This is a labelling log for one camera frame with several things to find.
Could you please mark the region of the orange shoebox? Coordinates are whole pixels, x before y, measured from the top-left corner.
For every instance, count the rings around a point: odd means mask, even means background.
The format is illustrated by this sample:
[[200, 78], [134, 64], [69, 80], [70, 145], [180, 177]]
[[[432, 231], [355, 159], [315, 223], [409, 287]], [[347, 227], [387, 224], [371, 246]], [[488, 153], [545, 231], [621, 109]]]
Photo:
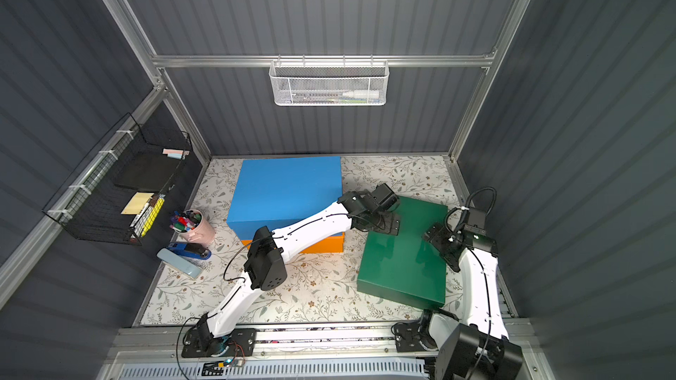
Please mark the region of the orange shoebox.
[[299, 253], [342, 253], [345, 234], [336, 234], [328, 237], [321, 237], [317, 233], [300, 233], [292, 235], [274, 235], [272, 239], [245, 240], [244, 246], [253, 249], [255, 246], [276, 245], [283, 249], [283, 254], [296, 256]]

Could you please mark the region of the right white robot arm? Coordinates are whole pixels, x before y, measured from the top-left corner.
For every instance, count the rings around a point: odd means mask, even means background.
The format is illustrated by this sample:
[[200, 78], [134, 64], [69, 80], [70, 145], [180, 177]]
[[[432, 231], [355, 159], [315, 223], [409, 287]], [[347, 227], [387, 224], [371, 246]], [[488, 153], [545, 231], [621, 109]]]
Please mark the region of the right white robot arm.
[[424, 240], [463, 282], [462, 316], [431, 316], [427, 336], [437, 346], [436, 379], [515, 379], [524, 357], [511, 342], [498, 302], [498, 249], [483, 230], [449, 230], [435, 223]]

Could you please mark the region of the green shoebox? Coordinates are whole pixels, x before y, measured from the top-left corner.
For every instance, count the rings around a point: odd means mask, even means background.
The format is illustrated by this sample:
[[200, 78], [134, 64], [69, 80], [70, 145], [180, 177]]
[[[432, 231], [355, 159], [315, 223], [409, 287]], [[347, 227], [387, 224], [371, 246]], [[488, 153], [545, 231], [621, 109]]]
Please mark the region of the green shoebox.
[[421, 310], [445, 305], [446, 263], [424, 234], [444, 221], [445, 205], [401, 197], [396, 236], [371, 232], [357, 275], [357, 291]]

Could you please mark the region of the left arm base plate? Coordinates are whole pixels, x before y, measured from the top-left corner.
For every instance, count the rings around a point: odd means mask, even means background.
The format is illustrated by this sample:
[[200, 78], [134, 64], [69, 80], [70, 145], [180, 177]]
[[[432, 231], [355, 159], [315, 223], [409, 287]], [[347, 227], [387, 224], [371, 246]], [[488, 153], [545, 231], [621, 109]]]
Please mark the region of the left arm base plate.
[[182, 358], [230, 358], [253, 355], [257, 331], [253, 328], [235, 329], [222, 338], [207, 337], [195, 327], [188, 329], [179, 343]]

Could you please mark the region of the blue shoebox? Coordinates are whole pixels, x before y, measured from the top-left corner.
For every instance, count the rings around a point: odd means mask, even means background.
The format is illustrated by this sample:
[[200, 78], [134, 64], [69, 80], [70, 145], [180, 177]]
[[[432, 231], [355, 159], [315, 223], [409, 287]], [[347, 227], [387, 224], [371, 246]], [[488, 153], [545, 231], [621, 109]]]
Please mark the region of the blue shoebox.
[[246, 160], [226, 221], [240, 240], [251, 240], [262, 226], [276, 230], [297, 223], [342, 195], [341, 158]]

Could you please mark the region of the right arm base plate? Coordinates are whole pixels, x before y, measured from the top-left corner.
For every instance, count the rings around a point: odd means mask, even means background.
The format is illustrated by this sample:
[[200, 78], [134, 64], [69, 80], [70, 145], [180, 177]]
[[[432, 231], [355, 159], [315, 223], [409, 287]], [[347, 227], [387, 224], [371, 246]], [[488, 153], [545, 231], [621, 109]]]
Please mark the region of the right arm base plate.
[[391, 326], [398, 353], [437, 351], [438, 346], [429, 334], [423, 331], [418, 321], [397, 322]]

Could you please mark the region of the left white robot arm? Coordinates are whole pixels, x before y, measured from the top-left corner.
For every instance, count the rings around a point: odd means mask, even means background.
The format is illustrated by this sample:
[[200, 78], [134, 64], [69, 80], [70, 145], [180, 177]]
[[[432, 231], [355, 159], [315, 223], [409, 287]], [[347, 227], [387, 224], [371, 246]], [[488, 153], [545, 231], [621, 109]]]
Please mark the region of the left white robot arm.
[[216, 355], [235, 326], [263, 292], [274, 290], [287, 279], [286, 265], [310, 246], [349, 230], [398, 235], [401, 217], [394, 210], [400, 198], [386, 184], [372, 192], [348, 192], [319, 213], [292, 225], [255, 232], [248, 259], [232, 279], [232, 290], [190, 330], [191, 341], [202, 353]]

